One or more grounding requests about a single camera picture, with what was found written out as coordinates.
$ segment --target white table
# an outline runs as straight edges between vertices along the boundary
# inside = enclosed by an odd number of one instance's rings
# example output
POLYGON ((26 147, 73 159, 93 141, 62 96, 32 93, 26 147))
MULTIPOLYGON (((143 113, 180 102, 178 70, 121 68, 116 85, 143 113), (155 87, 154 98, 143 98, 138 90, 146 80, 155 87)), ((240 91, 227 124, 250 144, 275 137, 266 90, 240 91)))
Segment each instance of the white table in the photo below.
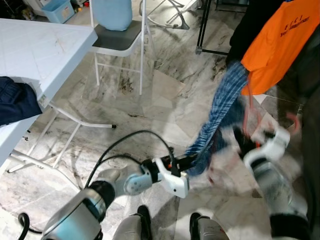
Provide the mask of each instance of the white table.
POLYGON ((97 38, 92 27, 0 18, 0 76, 30 84, 42 109, 51 105, 55 110, 41 136, 59 113, 78 123, 53 166, 29 156, 35 146, 27 154, 14 150, 38 116, 0 127, 0 166, 6 159, 20 163, 15 170, 26 162, 33 163, 51 170, 78 190, 78 187, 56 168, 63 152, 81 125, 99 128, 115 126, 83 122, 50 101, 97 38))

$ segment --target light blue box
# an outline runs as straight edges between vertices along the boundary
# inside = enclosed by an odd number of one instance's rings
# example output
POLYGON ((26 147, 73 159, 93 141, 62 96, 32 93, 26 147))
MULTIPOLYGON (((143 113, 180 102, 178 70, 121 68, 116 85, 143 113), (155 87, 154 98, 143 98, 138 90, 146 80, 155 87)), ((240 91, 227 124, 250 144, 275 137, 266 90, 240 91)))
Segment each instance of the light blue box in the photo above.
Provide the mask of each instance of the light blue box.
POLYGON ((49 21, 55 24, 63 24, 75 14, 70 0, 51 0, 42 11, 49 21))

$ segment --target white chair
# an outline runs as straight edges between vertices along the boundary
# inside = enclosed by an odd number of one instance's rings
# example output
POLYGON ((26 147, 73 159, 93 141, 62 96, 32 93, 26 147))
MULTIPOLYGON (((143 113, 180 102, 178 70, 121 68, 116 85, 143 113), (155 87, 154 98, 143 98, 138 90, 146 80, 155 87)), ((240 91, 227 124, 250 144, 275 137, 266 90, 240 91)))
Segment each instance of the white chair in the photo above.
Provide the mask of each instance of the white chair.
POLYGON ((152 35, 150 33, 149 24, 146 16, 146 0, 142 0, 141 11, 142 20, 133 20, 130 26, 125 31, 111 31, 107 30, 101 25, 95 27, 94 24, 94 14, 92 9, 92 0, 89 1, 90 4, 90 16, 91 16, 91 26, 94 28, 96 34, 98 35, 97 41, 92 46, 92 51, 94 52, 94 64, 95 64, 95 74, 96 74, 96 84, 100 84, 100 76, 98 66, 105 66, 110 68, 116 68, 131 72, 140 73, 140 86, 139 94, 142 94, 143 86, 143 74, 144 74, 144 43, 145 43, 145 31, 148 33, 148 42, 151 44, 151 48, 154 56, 155 46, 153 43, 152 35), (140 70, 119 67, 109 64, 104 64, 98 62, 97 54, 104 54, 117 57, 127 57, 131 55, 141 42, 141 56, 140 56, 140 70))

